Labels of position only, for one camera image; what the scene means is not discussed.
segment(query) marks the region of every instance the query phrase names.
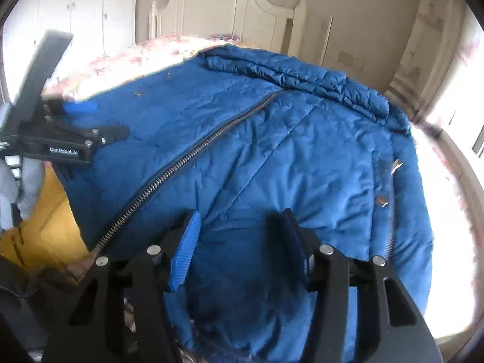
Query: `blue jacket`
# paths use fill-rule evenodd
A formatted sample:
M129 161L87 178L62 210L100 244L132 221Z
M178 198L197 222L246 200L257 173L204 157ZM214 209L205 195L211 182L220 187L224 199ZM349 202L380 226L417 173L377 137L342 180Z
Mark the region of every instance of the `blue jacket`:
M285 208L322 242L362 260L386 255L393 230L391 264L425 309L432 232L410 126L375 90L293 57L225 46L92 99L98 110L72 122L128 124L131 133L100 149L89 168L56 167L89 248L160 171L230 126L105 250L128 258L187 209L200 212L187 280L168 310L178 340L211 363L301 357L315 296L290 276L274 216ZM397 159L403 166L392 175ZM355 324L351 290L346 361Z

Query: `gray glove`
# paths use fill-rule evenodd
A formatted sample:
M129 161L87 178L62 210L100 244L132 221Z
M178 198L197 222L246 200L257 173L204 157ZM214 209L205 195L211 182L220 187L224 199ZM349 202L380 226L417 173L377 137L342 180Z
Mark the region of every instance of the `gray glove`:
M0 227L2 229L9 229L15 224L13 204L18 207L23 220L30 218L44 184L45 168L41 160L23 158L22 165L15 168L14 172L5 161L0 160Z

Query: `white headboard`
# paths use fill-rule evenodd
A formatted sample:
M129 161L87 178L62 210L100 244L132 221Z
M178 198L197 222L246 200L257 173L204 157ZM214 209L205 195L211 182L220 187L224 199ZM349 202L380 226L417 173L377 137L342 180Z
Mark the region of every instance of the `white headboard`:
M267 0L169 0L149 13L149 39L169 33L186 35L234 34L243 42L280 53L288 19L292 19L288 55L298 56L306 24L306 0L295 9Z

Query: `white wardrobe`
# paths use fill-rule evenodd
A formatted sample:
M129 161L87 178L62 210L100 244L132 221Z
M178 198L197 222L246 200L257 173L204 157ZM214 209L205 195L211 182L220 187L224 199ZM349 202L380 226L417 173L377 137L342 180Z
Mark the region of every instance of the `white wardrobe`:
M53 78L81 69L97 57L135 44L136 0L19 0L3 27L3 62L14 101L46 30L74 38Z

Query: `metal zipper teeth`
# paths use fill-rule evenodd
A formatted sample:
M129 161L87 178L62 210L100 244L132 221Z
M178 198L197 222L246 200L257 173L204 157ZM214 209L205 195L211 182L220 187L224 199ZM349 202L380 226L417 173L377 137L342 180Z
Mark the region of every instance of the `metal zipper teeth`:
M393 184L393 175L403 165L399 159L396 159L393 164L391 165L391 176L392 176L392 184ZM395 193L394 189L391 190L391 230L390 230L390 239L388 240L388 244L385 247L385 257L389 261L391 255L393 254L393 247L395 242Z
M250 117L251 115L259 112L261 109L265 108L267 104L269 104L277 95L285 92L285 90L277 91L275 93L270 94L265 98L262 102L256 105L251 110L245 112L239 117L234 118L233 120L229 121L215 132L213 132L210 136L204 139L199 145L196 145L193 149L188 151L185 156L181 156L168 170L161 173L161 175L151 183L146 190L134 201L134 203L125 211L125 213L116 221L114 222L108 232L101 237L100 241L96 244L92 254L97 256L111 241L111 239L117 234L117 232L128 222L128 220L132 217L132 215L147 201L147 199L162 185L164 184L170 177L172 177L176 172L178 172L181 168L183 168L187 163L189 163L193 158L195 158L199 153L205 150L213 141L218 139L224 133L226 133L229 129L235 127L246 118Z

